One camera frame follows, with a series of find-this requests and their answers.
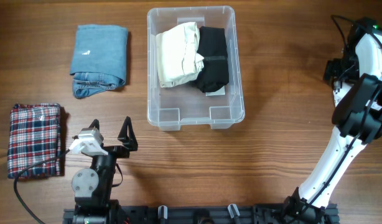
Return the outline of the white printed t-shirt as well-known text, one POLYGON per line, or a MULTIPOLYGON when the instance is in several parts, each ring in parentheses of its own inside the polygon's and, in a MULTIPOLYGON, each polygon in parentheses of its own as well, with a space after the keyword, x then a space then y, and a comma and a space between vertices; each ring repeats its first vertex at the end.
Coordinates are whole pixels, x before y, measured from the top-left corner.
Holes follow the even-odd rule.
POLYGON ((337 107, 337 105, 340 103, 342 98, 349 92, 352 86, 353 84, 346 83, 345 81, 333 82, 333 100, 335 107, 337 107))

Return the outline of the red plaid shirt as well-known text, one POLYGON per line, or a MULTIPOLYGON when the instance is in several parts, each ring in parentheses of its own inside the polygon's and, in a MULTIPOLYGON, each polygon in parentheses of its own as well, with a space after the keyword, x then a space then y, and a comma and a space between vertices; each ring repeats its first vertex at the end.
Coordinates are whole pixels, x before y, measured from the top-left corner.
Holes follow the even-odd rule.
POLYGON ((36 179, 61 174, 61 106, 15 104, 10 113, 7 177, 36 179))

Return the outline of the blue denim jeans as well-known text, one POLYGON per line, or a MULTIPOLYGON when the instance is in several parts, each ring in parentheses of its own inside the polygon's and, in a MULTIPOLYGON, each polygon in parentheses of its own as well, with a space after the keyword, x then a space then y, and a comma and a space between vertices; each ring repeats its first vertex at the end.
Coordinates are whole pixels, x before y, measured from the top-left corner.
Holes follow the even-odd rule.
POLYGON ((79 25, 70 75, 77 99, 126 84, 128 29, 117 25, 79 25))

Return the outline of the cream cloth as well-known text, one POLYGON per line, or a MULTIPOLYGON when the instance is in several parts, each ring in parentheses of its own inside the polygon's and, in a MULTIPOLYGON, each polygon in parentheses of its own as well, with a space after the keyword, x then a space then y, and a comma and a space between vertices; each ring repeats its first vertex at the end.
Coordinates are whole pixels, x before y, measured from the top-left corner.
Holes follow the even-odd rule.
POLYGON ((204 68, 198 53, 200 30, 196 22, 185 22, 156 35, 157 74, 162 88, 194 81, 204 68))

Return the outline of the black garment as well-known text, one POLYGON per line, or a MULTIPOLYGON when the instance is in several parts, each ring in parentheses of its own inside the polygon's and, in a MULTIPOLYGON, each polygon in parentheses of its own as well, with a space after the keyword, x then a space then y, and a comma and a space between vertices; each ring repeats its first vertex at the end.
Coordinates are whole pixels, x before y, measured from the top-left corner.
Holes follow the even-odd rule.
POLYGON ((203 93, 216 92, 229 83, 228 52, 224 28, 201 26, 197 53, 203 65, 193 82, 203 93))

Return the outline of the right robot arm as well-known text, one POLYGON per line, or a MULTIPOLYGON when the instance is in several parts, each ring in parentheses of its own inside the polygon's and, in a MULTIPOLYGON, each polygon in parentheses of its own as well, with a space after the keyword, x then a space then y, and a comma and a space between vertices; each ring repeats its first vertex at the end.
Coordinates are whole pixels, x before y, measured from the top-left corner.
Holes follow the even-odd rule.
POLYGON ((351 20, 342 34, 343 56, 329 60, 323 79, 332 86, 334 125, 311 175, 271 209, 279 223, 333 223, 330 196, 354 158, 382 136, 382 27, 374 19, 351 20))

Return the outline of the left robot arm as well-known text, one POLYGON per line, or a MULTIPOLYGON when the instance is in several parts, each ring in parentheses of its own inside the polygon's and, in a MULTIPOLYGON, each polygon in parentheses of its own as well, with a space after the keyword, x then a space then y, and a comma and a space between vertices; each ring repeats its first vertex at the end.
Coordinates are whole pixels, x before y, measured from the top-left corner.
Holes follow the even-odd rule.
POLYGON ((121 172, 118 159, 126 159, 137 151, 138 143, 131 118, 126 117, 118 134, 117 146, 105 146, 100 133, 99 121, 95 119, 74 137, 69 150, 92 158, 91 166, 79 170, 72 179, 75 193, 75 209, 66 210, 64 223, 129 223, 130 219, 118 200, 111 200, 111 190, 120 184, 113 182, 115 172, 121 172))

